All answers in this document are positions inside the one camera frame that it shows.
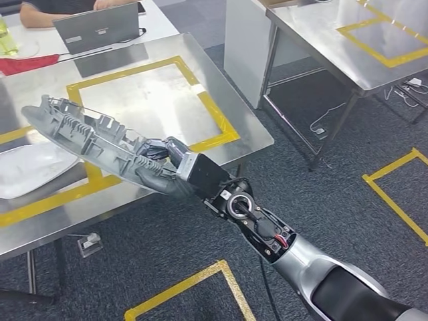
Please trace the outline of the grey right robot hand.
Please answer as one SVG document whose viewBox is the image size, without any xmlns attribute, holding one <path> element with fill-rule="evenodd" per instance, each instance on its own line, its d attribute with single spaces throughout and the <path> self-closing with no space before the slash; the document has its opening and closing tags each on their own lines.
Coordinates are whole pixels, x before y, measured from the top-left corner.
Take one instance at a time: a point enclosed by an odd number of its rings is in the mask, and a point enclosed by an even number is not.
<svg viewBox="0 0 428 321">
<path fill-rule="evenodd" d="M 189 149 L 186 144 L 173 136 L 164 140 L 147 138 L 139 149 L 140 155 L 156 164 L 169 158 L 176 169 L 179 168 L 183 158 L 188 152 Z M 149 169 L 146 165 L 135 169 L 135 175 L 139 177 L 143 186 L 164 195 L 185 198 L 194 193 L 194 189 L 190 184 L 177 177 L 175 171 L 169 169 L 155 171 Z"/>
</svg>

